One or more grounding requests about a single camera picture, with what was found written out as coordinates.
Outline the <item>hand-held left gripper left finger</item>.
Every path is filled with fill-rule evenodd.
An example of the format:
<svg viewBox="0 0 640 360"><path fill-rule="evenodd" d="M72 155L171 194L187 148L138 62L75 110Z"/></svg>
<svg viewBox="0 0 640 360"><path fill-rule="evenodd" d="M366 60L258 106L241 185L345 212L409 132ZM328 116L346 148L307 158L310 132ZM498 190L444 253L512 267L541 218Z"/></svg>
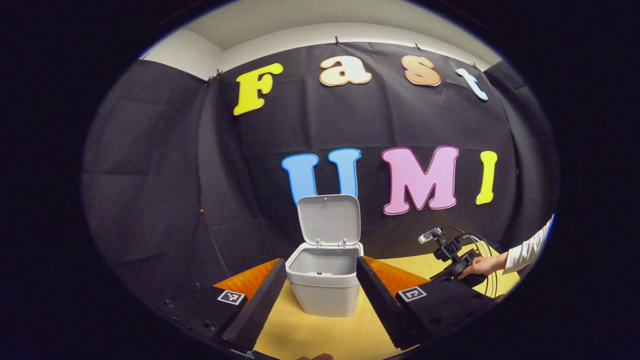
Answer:
<svg viewBox="0 0 640 360"><path fill-rule="evenodd" d="M285 263L276 258L214 285L194 283L169 294L160 309L210 346L249 353L279 298L287 277Z"/></svg>

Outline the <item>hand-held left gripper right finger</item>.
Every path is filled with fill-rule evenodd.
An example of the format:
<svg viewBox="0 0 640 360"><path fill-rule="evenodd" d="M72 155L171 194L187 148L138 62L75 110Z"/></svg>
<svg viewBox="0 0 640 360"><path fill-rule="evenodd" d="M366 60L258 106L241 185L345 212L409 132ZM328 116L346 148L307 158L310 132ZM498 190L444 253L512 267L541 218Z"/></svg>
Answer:
<svg viewBox="0 0 640 360"><path fill-rule="evenodd" d="M400 350L444 338L498 303L454 278L423 278L368 256L357 257L356 276Z"/></svg>

